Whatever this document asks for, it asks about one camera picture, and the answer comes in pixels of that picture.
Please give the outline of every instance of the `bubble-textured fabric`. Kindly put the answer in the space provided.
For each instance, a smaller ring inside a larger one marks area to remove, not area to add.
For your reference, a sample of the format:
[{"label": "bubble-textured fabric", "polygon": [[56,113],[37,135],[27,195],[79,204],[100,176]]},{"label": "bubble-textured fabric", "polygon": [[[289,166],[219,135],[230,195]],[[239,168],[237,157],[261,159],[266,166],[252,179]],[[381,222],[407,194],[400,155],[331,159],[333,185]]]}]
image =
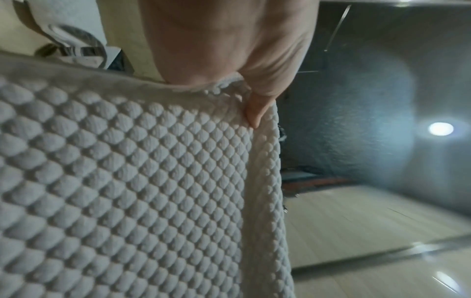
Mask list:
[{"label": "bubble-textured fabric", "polygon": [[0,297],[293,297],[246,93],[0,55]]}]

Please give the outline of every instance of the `hand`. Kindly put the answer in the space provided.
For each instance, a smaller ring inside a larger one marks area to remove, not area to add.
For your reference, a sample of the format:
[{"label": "hand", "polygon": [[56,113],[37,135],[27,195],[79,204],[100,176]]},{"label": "hand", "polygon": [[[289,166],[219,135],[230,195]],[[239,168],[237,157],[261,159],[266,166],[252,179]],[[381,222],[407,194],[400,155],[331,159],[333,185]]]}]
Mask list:
[{"label": "hand", "polygon": [[154,62],[169,83],[201,85],[240,72],[257,128],[291,84],[311,43],[319,0],[139,0]]}]

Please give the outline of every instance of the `gray wall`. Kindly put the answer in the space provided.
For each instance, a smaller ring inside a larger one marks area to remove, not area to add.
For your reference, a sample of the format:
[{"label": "gray wall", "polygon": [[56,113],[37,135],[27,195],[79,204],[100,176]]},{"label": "gray wall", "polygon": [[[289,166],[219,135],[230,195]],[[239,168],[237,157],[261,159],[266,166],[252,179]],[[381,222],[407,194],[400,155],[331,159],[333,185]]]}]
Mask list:
[{"label": "gray wall", "polygon": [[[471,7],[325,3],[278,101],[282,159],[471,214]],[[428,125],[455,126],[432,137]]]}]

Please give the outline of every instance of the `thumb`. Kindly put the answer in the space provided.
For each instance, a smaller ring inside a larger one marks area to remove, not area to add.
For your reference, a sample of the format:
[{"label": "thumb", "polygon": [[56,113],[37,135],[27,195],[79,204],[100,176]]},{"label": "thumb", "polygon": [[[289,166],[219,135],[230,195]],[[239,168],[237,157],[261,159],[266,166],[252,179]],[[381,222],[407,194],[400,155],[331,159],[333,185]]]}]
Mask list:
[{"label": "thumb", "polygon": [[245,117],[249,121],[250,126],[254,129],[259,127],[260,120],[277,97],[277,95],[266,96],[252,92],[245,106]]}]

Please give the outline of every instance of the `ceiling light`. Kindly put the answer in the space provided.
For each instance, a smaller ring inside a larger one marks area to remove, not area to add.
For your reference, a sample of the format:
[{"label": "ceiling light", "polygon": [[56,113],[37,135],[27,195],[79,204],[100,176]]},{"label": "ceiling light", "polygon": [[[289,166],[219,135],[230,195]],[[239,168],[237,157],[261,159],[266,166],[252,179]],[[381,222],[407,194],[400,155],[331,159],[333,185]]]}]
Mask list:
[{"label": "ceiling light", "polygon": [[446,122],[435,122],[428,127],[428,132],[436,136],[450,135],[455,128]]}]

